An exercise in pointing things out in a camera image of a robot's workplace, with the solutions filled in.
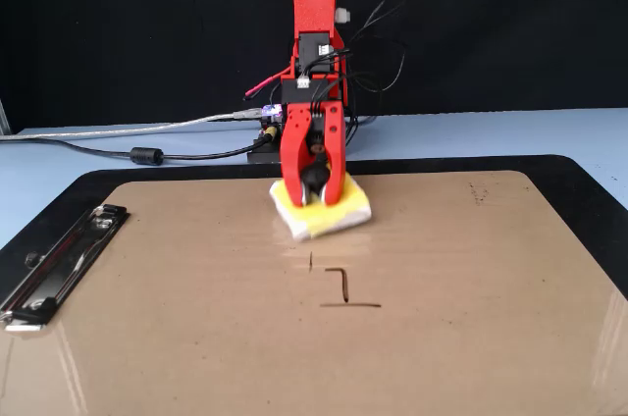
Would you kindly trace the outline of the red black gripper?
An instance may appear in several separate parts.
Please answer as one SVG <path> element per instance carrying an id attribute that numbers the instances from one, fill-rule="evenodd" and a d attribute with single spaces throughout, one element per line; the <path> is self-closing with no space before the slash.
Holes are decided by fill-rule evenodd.
<path id="1" fill-rule="evenodd" d="M 306 203 L 301 171 L 326 155 L 330 177 L 324 202 L 340 201 L 345 176 L 345 121 L 337 78 L 281 78 L 284 109 L 280 147 L 282 176 L 294 206 Z"/>

